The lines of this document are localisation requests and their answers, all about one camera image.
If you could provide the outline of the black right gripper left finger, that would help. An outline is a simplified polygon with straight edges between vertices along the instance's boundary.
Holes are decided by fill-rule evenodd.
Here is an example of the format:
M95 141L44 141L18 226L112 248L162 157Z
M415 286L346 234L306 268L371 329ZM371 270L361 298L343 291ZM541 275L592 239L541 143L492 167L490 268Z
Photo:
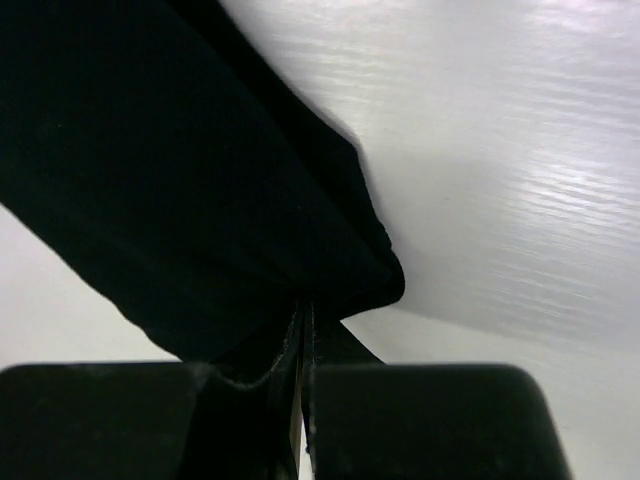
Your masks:
M223 360L186 365L180 478L298 477L304 324L297 302Z

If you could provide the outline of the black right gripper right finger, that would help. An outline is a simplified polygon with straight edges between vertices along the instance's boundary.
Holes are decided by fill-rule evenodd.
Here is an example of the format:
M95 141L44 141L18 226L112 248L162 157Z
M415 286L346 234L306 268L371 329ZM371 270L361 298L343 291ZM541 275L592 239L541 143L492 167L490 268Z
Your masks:
M302 418L317 479L372 479L373 375L383 363L313 302L302 321Z

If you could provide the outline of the black t-shirt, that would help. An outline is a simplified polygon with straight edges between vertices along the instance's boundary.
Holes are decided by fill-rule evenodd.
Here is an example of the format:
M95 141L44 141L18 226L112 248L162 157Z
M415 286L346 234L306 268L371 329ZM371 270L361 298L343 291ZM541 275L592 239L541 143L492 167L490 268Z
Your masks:
M356 147L218 1L3 2L1 202L185 361L405 290Z

